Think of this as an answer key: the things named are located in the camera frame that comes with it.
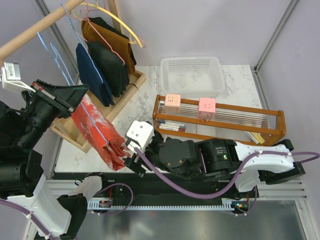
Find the light blue wire hanger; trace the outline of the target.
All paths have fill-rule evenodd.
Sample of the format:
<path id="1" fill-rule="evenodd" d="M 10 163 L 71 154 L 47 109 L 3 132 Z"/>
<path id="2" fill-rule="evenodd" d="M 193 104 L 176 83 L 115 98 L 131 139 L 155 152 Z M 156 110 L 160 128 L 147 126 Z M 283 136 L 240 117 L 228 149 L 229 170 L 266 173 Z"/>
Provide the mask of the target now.
<path id="1" fill-rule="evenodd" d="M 45 41 L 44 41 L 41 33 L 40 33 L 39 31 L 37 31 L 36 34 L 37 34 L 39 40 L 41 41 L 44 49 L 47 51 L 47 53 L 48 53 L 48 54 L 50 55 L 50 57 L 53 59 L 53 61 L 55 62 L 55 64 L 56 64 L 57 67 L 59 68 L 60 72 L 61 72 L 62 75 L 64 76 L 67 84 L 68 84 L 69 86 L 76 86 L 76 87 L 77 87 L 78 85 L 76 85 L 75 82 L 73 81 L 73 78 L 71 77 L 70 72 L 68 71 L 68 68 L 67 68 L 65 62 L 64 62 L 64 60 L 62 59 L 59 51 L 56 49 L 55 45 L 54 45 L 52 42 L 50 42 L 51 49 L 52 49 L 53 52 L 54 52 L 54 55 L 53 55 L 53 54 L 50 52 L 47 44 L 45 43 Z M 63 68 L 61 67 L 61 65 L 60 65 L 60 63 L 59 63 L 58 60 L 60 60 L 60 62 L 62 63 L 62 65 L 63 65 L 63 67 L 64 67 L 64 70 L 66 71 L 67 74 L 65 73 L 65 71 L 64 71 Z M 103 133 L 102 133 L 101 130 L 98 128 L 98 126 L 97 126 L 97 124 L 95 123 L 93 117 L 89 114 L 87 108 L 84 106 L 83 103 L 81 103 L 80 105 L 81 105 L 82 108 L 84 109 L 86 115 L 89 117 L 90 121 L 92 122 L 92 124 L 94 125 L 94 127 L 96 128 L 96 130 L 99 132 L 100 136 L 103 138 L 103 140 L 105 141 L 105 143 L 108 144 L 109 141 L 104 137 Z"/>

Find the red white trousers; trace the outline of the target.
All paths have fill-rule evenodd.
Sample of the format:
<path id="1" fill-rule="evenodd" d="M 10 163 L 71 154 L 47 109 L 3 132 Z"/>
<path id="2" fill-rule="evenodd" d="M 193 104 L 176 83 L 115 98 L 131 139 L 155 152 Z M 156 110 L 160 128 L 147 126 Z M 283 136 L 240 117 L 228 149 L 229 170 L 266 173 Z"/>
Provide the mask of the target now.
<path id="1" fill-rule="evenodd" d="M 117 132 L 114 125 L 85 94 L 71 118 L 83 138 L 98 152 L 107 166 L 118 171 L 125 167 L 124 157 L 128 157 L 125 139 Z"/>

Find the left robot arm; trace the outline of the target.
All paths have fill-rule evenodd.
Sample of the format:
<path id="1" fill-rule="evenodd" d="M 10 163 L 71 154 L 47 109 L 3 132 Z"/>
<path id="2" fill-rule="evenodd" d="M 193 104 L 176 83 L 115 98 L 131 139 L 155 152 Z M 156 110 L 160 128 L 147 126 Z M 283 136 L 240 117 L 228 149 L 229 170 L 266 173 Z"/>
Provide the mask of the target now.
<path id="1" fill-rule="evenodd" d="M 56 197 L 34 150 L 57 118 L 68 118 L 88 91 L 87 85 L 57 86 L 36 80 L 21 94 L 20 110 L 0 105 L 0 202 L 21 211 L 38 231 L 40 240 L 73 240 L 95 194 L 106 196 L 108 182 L 87 176 L 73 191 Z"/>

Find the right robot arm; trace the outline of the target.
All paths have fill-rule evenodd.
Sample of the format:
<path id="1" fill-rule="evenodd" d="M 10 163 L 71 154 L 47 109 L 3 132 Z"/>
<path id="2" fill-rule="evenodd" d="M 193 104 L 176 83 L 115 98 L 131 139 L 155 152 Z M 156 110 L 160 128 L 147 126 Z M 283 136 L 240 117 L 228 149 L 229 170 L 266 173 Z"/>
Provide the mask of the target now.
<path id="1" fill-rule="evenodd" d="M 185 180 L 202 178 L 207 181 L 229 180 L 242 162 L 251 154 L 240 176 L 229 184 L 235 197 L 247 191 L 253 181 L 267 185 L 285 183 L 305 175 L 300 162 L 294 161 L 288 144 L 274 146 L 247 145 L 231 139 L 211 138 L 195 142 L 177 138 L 163 138 L 150 122 L 134 120 L 125 133 L 126 146 L 133 155 L 125 166 L 143 177 L 151 167 L 146 164 L 140 150 L 153 167 Z"/>

